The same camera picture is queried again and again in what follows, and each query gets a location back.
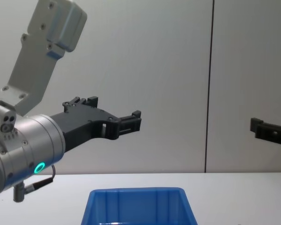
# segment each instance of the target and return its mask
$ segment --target black bracket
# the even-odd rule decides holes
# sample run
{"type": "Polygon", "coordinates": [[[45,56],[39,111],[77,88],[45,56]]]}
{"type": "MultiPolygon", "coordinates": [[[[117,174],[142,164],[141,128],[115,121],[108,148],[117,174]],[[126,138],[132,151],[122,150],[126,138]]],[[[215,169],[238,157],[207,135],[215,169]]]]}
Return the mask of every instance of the black bracket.
{"type": "Polygon", "coordinates": [[[120,135],[136,132],[141,127],[141,112],[116,117],[98,109],[98,97],[75,97],[64,102],[64,112],[51,118],[59,125],[66,140],[66,151],[93,138],[118,139],[120,135]]]}
{"type": "Polygon", "coordinates": [[[250,130],[255,133],[255,138],[281,144],[281,126],[252,118],[250,130]]]}

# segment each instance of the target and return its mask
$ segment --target white tabletop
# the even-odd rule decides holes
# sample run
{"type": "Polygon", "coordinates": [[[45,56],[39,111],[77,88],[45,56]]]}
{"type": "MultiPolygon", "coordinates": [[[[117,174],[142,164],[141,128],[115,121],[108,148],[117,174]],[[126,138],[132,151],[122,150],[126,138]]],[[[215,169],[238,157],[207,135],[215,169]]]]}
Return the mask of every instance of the white tabletop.
{"type": "Polygon", "coordinates": [[[126,187],[183,188],[199,225],[281,225],[281,173],[58,175],[22,203],[1,193],[0,225],[79,225],[91,190],[126,187]]]}

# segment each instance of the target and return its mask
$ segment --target blue storage box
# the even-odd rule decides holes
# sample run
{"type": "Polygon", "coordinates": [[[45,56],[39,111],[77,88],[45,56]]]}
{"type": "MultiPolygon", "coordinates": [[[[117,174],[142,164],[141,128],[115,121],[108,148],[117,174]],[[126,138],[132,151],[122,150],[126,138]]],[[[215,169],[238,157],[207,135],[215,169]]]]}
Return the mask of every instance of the blue storage box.
{"type": "Polygon", "coordinates": [[[82,225],[197,225],[181,188],[120,188],[89,195],[82,225]]]}

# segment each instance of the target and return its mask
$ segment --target green led ring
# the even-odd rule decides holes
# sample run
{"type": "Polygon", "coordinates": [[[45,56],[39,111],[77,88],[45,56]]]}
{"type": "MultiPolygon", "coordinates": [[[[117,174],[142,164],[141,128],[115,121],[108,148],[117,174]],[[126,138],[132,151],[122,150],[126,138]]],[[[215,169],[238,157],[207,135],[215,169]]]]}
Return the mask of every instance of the green led ring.
{"type": "Polygon", "coordinates": [[[45,168],[46,164],[44,162],[39,163],[34,169],[34,173],[39,173],[45,168]]]}

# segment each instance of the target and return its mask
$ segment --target silver cylindrical joint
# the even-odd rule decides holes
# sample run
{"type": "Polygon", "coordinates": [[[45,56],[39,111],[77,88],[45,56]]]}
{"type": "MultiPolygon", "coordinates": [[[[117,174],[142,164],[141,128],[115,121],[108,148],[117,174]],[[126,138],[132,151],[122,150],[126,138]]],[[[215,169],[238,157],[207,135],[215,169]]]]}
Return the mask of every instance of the silver cylindrical joint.
{"type": "Polygon", "coordinates": [[[45,115],[18,119],[0,138],[0,192],[59,161],[65,153],[61,129],[45,115]]]}

